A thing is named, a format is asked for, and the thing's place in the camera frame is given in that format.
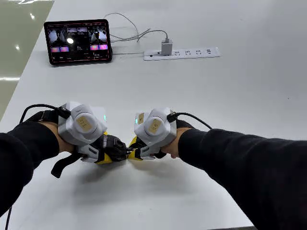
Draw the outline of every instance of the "black sleeve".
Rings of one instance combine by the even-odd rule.
[[[259,230],[307,229],[307,141],[191,129],[178,149],[183,161],[223,186]]]
[[[0,216],[16,201],[41,161],[59,153],[59,143],[46,126],[27,121],[0,133]]]

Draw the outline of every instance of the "tablet screen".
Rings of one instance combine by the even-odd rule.
[[[107,22],[45,23],[50,62],[88,62],[110,57]]]

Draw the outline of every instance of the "gold sticker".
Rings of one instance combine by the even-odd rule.
[[[86,120],[84,116],[81,116],[77,119],[78,124],[83,129],[84,132],[87,132],[92,128],[91,124]]]
[[[139,120],[138,120],[139,125],[142,124],[143,122],[144,122],[144,113],[139,115]]]
[[[158,128],[160,127],[161,123],[162,122],[160,120],[154,119],[152,124],[149,127],[149,131],[152,132],[153,134],[155,134],[157,132]]]

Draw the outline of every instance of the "camera feed display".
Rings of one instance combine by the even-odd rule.
[[[47,31],[54,62],[108,58],[104,23],[49,25]]]

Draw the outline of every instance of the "black cable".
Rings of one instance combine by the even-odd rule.
[[[49,109],[58,110],[59,112],[64,114],[64,116],[67,116],[68,113],[70,114],[70,111],[68,111],[68,110],[66,110],[66,109],[64,109],[62,107],[57,108],[57,107],[54,107],[54,106],[48,105],[48,104],[33,104],[31,106],[26,107],[26,109],[24,110],[24,112],[23,112],[23,114],[22,114],[22,116],[20,118],[19,124],[21,124],[24,121],[24,117],[25,117],[26,113],[28,112],[28,110],[31,109],[31,108],[35,108],[35,107],[45,107],[45,108],[49,108]],[[5,230],[9,229],[9,222],[10,222],[11,212],[12,212],[12,207],[10,207],[9,212],[8,212],[8,216],[6,218]]]
[[[9,213],[8,213],[8,217],[6,218],[5,230],[8,230],[8,228],[9,228],[9,222],[10,222],[11,212],[12,212],[12,207],[10,207]]]
[[[198,117],[196,117],[196,116],[194,116],[194,115],[192,115],[192,114],[189,114],[189,113],[176,113],[176,112],[173,112],[172,114],[167,115],[167,120],[168,120],[169,122],[173,122],[173,121],[175,121],[175,120],[177,119],[177,117],[178,117],[179,115],[190,116],[190,117],[192,117],[192,118],[198,120],[199,122],[201,122],[203,125],[207,126],[208,129],[212,129],[212,127],[211,127],[210,125],[208,125],[206,122],[200,120]]]

